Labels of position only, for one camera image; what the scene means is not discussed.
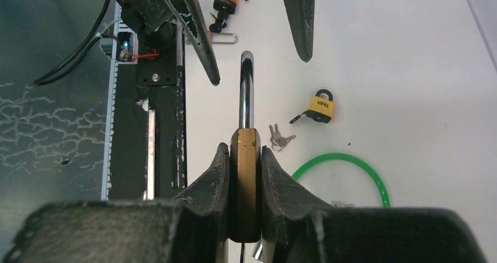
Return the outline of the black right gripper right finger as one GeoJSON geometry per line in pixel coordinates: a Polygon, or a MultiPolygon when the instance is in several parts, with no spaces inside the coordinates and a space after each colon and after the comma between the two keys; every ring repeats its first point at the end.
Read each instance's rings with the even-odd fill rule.
{"type": "Polygon", "coordinates": [[[471,229],[435,208],[334,207],[263,148],[265,262],[485,262],[471,229]]]}

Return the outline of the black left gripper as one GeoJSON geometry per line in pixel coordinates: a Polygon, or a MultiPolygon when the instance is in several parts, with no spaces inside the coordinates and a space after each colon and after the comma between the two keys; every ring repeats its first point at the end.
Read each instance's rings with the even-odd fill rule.
{"type": "Polygon", "coordinates": [[[135,33],[151,33],[174,17],[180,22],[212,85],[220,73],[199,0],[116,0],[122,21],[135,33]]]}

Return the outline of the green cable lock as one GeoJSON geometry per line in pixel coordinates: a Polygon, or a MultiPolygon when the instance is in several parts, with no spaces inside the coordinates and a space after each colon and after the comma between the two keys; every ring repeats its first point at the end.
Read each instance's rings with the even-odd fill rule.
{"type": "Polygon", "coordinates": [[[326,153],[310,159],[291,176],[321,200],[352,203],[356,207],[391,207],[380,174],[362,159],[347,153],[326,153]]]}

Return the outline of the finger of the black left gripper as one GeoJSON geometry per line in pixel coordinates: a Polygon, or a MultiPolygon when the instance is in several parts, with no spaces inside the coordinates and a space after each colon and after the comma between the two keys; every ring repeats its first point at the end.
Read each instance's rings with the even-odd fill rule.
{"type": "Polygon", "coordinates": [[[292,39],[299,58],[309,62],[313,55],[315,0],[283,0],[292,39]]]}

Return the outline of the green lock silver keys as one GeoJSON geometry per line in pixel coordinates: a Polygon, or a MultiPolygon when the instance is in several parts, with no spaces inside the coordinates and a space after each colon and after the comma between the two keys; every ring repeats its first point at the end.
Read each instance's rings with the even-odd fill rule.
{"type": "Polygon", "coordinates": [[[331,205],[338,208],[354,208],[356,207],[352,203],[344,203],[342,201],[331,201],[331,205]]]}

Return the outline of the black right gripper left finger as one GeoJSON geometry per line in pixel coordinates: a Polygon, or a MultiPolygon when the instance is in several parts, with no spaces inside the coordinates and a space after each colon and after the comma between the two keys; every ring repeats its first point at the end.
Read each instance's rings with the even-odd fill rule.
{"type": "Polygon", "coordinates": [[[229,148],[171,199],[50,203],[27,217],[5,262],[227,262],[229,148]]]}

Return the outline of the brass padlock silver keys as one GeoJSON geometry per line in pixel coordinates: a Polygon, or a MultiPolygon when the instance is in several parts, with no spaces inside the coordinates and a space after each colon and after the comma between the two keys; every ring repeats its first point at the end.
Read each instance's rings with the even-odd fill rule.
{"type": "Polygon", "coordinates": [[[271,149],[274,152],[280,152],[283,150],[292,140],[294,140],[297,136],[290,135],[288,137],[284,137],[281,135],[279,131],[278,124],[269,125],[270,130],[270,144],[271,149]]]}

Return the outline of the yellow tag padlock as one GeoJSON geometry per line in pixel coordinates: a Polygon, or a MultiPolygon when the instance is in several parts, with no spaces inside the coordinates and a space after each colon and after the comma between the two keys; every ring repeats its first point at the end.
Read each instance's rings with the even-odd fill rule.
{"type": "Polygon", "coordinates": [[[313,96],[308,108],[294,117],[289,124],[295,123],[302,116],[307,116],[315,122],[327,124],[332,121],[334,110],[335,103],[333,101],[333,94],[327,89],[320,89],[313,96]]]}

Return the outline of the large brass padlock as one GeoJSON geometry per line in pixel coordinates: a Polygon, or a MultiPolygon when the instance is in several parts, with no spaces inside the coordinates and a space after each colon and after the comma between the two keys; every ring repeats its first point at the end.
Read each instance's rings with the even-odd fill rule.
{"type": "Polygon", "coordinates": [[[256,242],[260,238],[260,135],[254,127],[254,55],[241,54],[239,125],[230,143],[230,164],[234,174],[230,200],[230,232],[234,242],[256,242]]]}

